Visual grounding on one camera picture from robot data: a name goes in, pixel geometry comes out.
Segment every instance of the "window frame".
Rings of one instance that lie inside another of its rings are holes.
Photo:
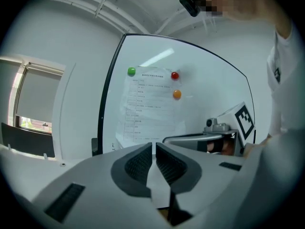
[[[12,59],[12,58],[9,58],[9,57],[0,57],[0,59],[6,60],[6,61],[10,61],[10,62],[20,62],[20,68],[23,69],[21,78],[19,79],[18,82],[16,82],[16,84],[18,85],[16,93],[13,94],[13,91],[11,90],[11,94],[10,94],[10,99],[12,97],[15,97],[14,101],[11,101],[11,100],[9,101],[9,109],[13,108],[13,114],[12,114],[13,121],[11,123],[12,126],[16,127],[16,128],[23,129],[23,130],[40,133],[40,134],[52,135],[52,133],[49,133],[49,132],[32,130],[32,129],[29,129],[29,128],[22,127],[20,125],[20,117],[21,116],[17,115],[17,108],[18,108],[18,103],[19,103],[19,97],[20,97],[20,93],[21,93],[21,90],[22,90],[22,85],[24,83],[25,77],[26,77],[29,69],[37,70],[37,71],[42,71],[42,72],[46,72],[46,73],[50,73],[50,74],[55,74],[55,75],[59,75],[61,77],[62,77],[64,71],[63,70],[59,70],[59,69],[55,69],[55,68],[52,68],[52,67],[48,67],[48,66],[45,66],[45,65],[33,63],[33,62],[25,62],[24,60],[22,60],[22,61],[15,60],[15,59]],[[8,123],[10,124],[10,114],[9,114],[9,111],[8,111]]]
[[[20,125],[20,117],[21,116],[19,116],[19,115],[15,115],[15,125],[14,125],[14,127],[19,128],[19,129],[23,129],[23,130],[26,130],[26,131],[40,133],[40,134],[52,135],[52,133],[50,133],[50,132],[43,132],[43,131],[33,130],[33,129],[30,129],[30,128],[26,128],[26,127],[21,126]]]

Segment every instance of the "person's hand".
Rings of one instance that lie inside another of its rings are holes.
[[[225,17],[244,21],[261,16],[260,0],[201,0],[203,10],[222,12]]]
[[[214,142],[210,142],[207,145],[208,152],[211,152],[214,149]],[[224,140],[224,146],[221,151],[222,155],[230,155],[232,156],[234,154],[234,139],[225,139]]]
[[[245,146],[244,146],[244,157],[245,158],[248,158],[250,152],[253,150],[253,148],[255,147],[263,147],[267,144],[267,142],[270,140],[271,135],[268,134],[268,136],[266,137],[266,139],[264,139],[260,144],[252,144],[252,143],[247,143]]]
[[[222,13],[224,17],[248,21],[262,19],[272,23],[277,32],[288,38],[291,21],[275,0],[195,0],[203,11]]]

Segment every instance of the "white shirt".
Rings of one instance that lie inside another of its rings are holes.
[[[303,58],[304,45],[297,28],[293,25],[291,33],[287,39],[281,37],[277,32],[274,34],[274,47],[267,60],[268,84],[274,93],[278,90],[300,65]],[[287,118],[283,117],[281,107],[272,98],[272,114],[269,134],[274,136],[287,131]]]

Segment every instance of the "window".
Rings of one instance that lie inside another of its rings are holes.
[[[51,134],[54,98],[62,73],[38,64],[21,64],[10,93],[8,125]]]
[[[52,112],[63,71],[9,57],[0,57],[0,64],[0,91],[5,90],[0,143],[22,153],[55,157]]]
[[[52,123],[19,116],[19,126],[32,131],[52,133]]]

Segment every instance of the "red magnet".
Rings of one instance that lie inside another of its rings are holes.
[[[179,74],[177,72],[172,73],[172,79],[177,80],[179,78]]]

